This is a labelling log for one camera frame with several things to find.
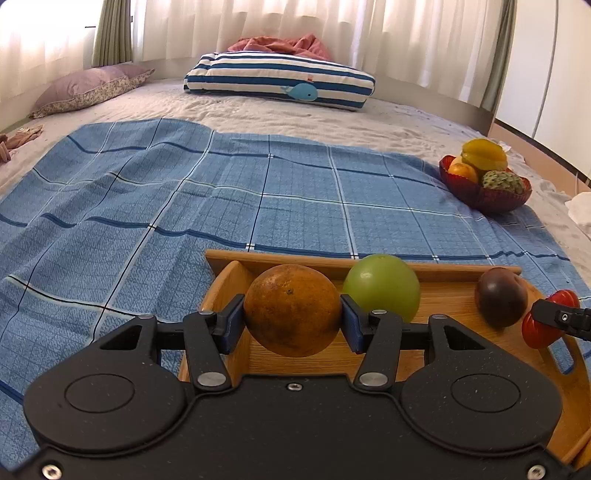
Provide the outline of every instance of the blue whale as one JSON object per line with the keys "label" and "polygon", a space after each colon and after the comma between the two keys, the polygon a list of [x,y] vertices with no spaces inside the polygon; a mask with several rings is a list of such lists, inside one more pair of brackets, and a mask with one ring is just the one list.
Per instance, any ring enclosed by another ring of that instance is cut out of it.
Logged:
{"label": "blue whale", "polygon": [[313,102],[318,98],[318,90],[311,83],[298,83],[294,87],[281,87],[287,95],[296,100],[303,100],[306,102]]}

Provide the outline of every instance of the striped pillow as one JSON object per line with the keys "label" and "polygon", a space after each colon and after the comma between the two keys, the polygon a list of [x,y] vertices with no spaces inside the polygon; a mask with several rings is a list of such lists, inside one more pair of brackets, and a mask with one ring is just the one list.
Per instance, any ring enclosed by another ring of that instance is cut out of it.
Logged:
{"label": "striped pillow", "polygon": [[191,93],[224,93],[296,100],[357,110],[375,88],[371,75],[330,61],[281,53],[210,53],[184,80]]}

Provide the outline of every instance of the red tomato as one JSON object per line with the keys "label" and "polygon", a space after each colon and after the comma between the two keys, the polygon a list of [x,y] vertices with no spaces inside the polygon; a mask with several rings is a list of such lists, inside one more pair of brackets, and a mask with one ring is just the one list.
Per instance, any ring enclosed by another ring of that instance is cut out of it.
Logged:
{"label": "red tomato", "polygon": [[[572,290],[559,290],[550,295],[546,300],[567,307],[580,307],[577,294]],[[536,322],[531,317],[531,312],[528,312],[521,323],[521,334],[527,346],[531,348],[545,348],[561,338],[564,335],[564,331],[544,323]]]}

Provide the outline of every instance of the red glass bowl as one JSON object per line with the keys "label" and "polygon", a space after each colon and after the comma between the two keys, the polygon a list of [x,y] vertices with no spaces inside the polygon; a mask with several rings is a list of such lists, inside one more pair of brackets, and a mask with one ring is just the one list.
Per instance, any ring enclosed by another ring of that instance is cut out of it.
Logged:
{"label": "red glass bowl", "polygon": [[447,172],[451,165],[453,155],[446,155],[439,162],[439,175],[441,180],[458,199],[485,215],[494,213],[506,213],[515,210],[527,202],[531,195],[531,183],[528,179],[521,177],[525,183],[525,192],[521,195],[508,192],[507,190],[484,189],[480,185],[459,175]]}

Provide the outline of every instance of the checkered cloth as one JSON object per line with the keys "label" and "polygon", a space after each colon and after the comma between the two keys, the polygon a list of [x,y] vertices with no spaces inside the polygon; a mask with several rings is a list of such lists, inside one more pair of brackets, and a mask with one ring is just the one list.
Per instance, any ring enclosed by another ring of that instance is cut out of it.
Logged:
{"label": "checkered cloth", "polygon": [[[177,322],[195,311],[213,280],[206,248],[519,265],[543,293],[570,288],[591,306],[531,209],[484,217],[416,157],[172,119],[68,135],[0,203],[0,242],[8,466],[36,448],[27,385],[135,314]],[[167,368],[179,360],[164,355]]]}

